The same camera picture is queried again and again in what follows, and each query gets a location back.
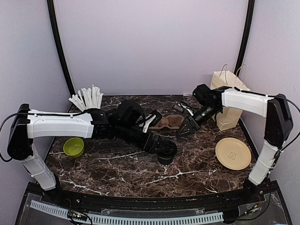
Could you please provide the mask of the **brown cardboard cup carrier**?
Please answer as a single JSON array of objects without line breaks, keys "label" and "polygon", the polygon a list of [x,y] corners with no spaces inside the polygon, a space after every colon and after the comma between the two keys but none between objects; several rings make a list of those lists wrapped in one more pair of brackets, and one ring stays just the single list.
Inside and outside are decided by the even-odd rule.
[{"label": "brown cardboard cup carrier", "polygon": [[155,126],[150,127],[150,130],[161,130],[163,128],[177,130],[180,128],[184,117],[178,114],[168,115],[163,117]]}]

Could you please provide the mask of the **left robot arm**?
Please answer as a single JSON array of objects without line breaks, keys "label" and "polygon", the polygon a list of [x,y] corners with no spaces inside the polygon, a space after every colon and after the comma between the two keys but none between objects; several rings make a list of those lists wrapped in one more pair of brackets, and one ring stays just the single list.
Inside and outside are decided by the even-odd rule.
[{"label": "left robot arm", "polygon": [[55,204],[66,201],[66,193],[60,190],[60,183],[54,173],[39,156],[33,140],[40,137],[70,136],[86,139],[118,138],[137,148],[155,154],[162,165],[172,163],[177,146],[150,131],[143,131],[140,124],[146,124],[143,108],[131,100],[123,101],[117,108],[107,112],[91,108],[80,113],[53,113],[31,110],[22,104],[12,114],[7,153],[19,161],[39,183]]}]

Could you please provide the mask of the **black coffee cup lid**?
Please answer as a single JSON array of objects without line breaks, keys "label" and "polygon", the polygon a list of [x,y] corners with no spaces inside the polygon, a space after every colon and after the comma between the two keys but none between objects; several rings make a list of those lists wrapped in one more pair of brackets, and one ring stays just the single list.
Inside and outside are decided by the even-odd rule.
[{"label": "black coffee cup lid", "polygon": [[173,157],[177,153],[177,145],[169,140],[157,144],[155,153],[163,157]]}]

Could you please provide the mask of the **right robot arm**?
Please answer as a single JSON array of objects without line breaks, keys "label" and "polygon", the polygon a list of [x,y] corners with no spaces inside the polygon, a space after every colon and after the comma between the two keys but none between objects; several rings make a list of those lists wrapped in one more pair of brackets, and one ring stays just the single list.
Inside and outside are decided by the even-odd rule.
[{"label": "right robot arm", "polygon": [[291,101],[283,94],[266,95],[227,86],[211,90],[205,84],[198,85],[193,96],[202,107],[184,119],[177,131],[178,137],[196,133],[202,124],[226,107],[254,113],[266,119],[264,144],[248,177],[249,182],[260,185],[287,148],[285,142],[293,129],[289,108]]}]

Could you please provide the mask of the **black paper coffee cup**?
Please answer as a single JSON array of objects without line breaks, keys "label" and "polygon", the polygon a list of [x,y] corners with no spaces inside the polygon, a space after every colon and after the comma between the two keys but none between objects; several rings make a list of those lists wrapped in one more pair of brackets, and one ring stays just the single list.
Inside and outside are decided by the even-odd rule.
[{"label": "black paper coffee cup", "polygon": [[157,161],[162,165],[169,165],[173,162],[175,154],[157,153]]}]

